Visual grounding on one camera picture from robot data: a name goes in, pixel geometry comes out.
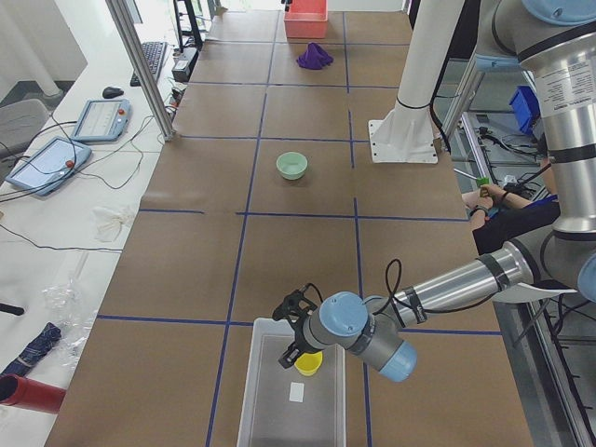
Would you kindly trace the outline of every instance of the red cylinder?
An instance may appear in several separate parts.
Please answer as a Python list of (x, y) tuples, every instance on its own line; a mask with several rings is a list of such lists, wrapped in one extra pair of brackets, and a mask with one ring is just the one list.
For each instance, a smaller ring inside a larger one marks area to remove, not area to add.
[(0, 404), (57, 414), (66, 390), (16, 374), (0, 377)]

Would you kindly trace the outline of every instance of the red plastic basket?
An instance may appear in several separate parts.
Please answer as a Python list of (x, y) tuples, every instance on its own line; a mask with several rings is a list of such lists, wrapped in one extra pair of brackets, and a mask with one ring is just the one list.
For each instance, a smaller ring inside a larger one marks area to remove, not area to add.
[(327, 33), (327, 0), (293, 0), (283, 21), (287, 37), (322, 39)]

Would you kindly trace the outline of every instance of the white tissue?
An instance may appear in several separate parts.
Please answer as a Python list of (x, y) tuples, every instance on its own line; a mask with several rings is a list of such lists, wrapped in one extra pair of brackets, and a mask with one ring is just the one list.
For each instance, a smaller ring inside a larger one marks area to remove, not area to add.
[(131, 207), (120, 207), (119, 210), (95, 207), (93, 214), (97, 226), (95, 238), (101, 242), (114, 241), (120, 234), (122, 225), (131, 226), (135, 216)]

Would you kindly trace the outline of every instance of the person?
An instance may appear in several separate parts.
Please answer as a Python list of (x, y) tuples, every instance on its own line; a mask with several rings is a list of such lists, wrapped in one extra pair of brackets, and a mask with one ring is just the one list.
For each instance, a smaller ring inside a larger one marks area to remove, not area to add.
[[(543, 155), (547, 152), (544, 136), (538, 142), (538, 152)], [(543, 169), (548, 163), (548, 159), (543, 158), (540, 167)], [(536, 202), (496, 184), (485, 184), (479, 190), (462, 195), (479, 254), (499, 250), (506, 240), (550, 225), (559, 217), (561, 210), (552, 169), (545, 170), (541, 175), (549, 196)], [(495, 215), (491, 213), (493, 207), (497, 208)]]

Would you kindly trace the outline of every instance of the blue box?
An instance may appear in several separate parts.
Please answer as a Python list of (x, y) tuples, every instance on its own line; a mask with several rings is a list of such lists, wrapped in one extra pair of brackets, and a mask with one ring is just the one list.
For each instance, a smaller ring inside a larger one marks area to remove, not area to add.
[(532, 125), (540, 116), (538, 98), (528, 86), (518, 86), (509, 102), (518, 121), (519, 129), (526, 135), (532, 135)]

